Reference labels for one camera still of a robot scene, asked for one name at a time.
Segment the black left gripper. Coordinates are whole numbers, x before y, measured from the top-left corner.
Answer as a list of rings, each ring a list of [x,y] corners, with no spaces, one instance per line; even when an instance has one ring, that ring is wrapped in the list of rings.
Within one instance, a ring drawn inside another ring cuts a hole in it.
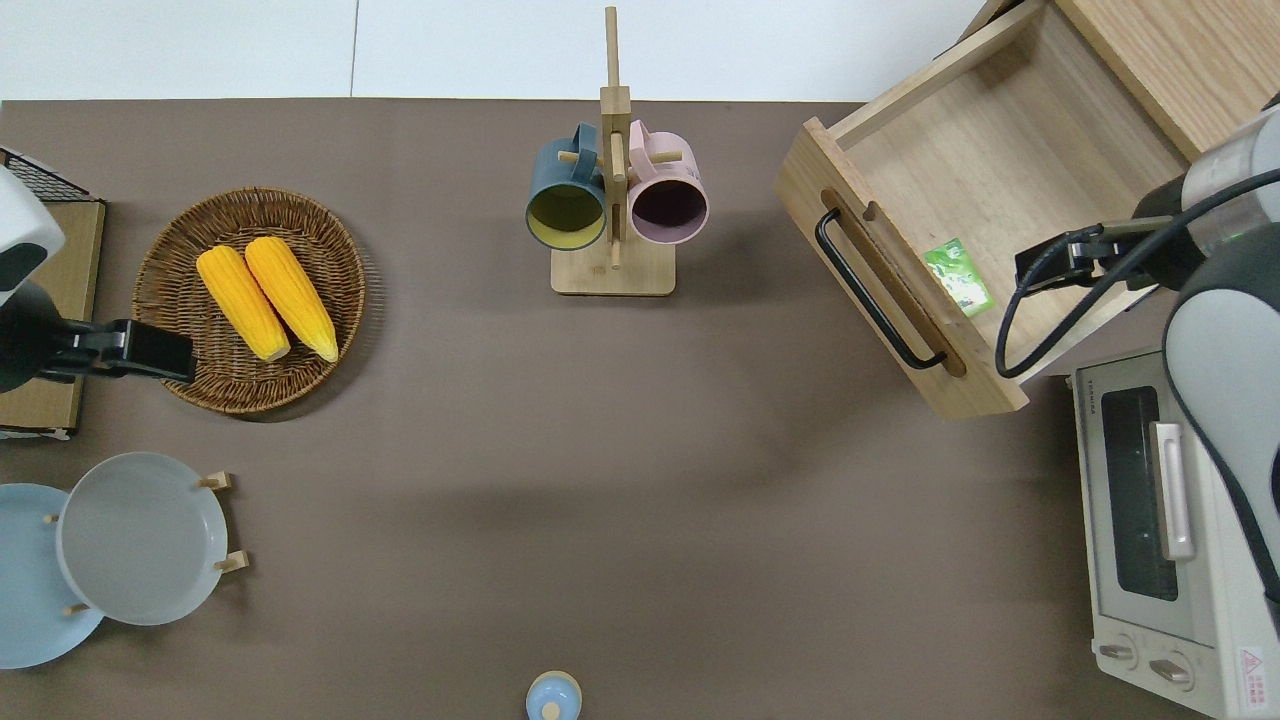
[[[196,379],[193,341],[136,319],[108,323],[61,319],[58,370],[72,375],[141,375],[187,386]]]

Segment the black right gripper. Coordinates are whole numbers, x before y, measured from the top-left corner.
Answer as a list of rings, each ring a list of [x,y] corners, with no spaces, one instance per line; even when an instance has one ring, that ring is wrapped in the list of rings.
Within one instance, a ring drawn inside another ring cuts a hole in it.
[[[1064,232],[1015,255],[1015,284],[1028,293],[1096,286],[1137,245],[1172,218],[1102,222]]]

